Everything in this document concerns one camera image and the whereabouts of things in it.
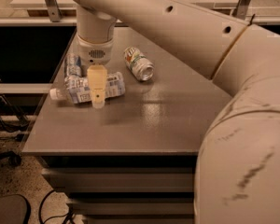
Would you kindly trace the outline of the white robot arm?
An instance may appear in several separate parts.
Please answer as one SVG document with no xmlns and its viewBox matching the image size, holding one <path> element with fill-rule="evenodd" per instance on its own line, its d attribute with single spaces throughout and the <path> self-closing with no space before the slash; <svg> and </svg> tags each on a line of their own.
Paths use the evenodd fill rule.
<svg viewBox="0 0 280 224">
<path fill-rule="evenodd" d="M 74 0 L 111 15 L 231 95 L 205 134 L 195 224 L 280 224 L 280 35 L 178 0 Z"/>
</svg>

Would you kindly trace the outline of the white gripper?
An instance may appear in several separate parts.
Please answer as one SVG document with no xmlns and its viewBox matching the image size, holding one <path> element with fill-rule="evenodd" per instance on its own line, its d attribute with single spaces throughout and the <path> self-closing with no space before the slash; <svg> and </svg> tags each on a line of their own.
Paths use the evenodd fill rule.
<svg viewBox="0 0 280 224">
<path fill-rule="evenodd" d="M 110 61 L 112 48 L 113 38 L 108 36 L 77 36 L 77 50 L 81 62 L 85 66 L 90 65 L 87 70 L 87 79 L 91 103 L 97 109 L 103 108 L 105 105 L 107 70 L 102 64 Z"/>
</svg>

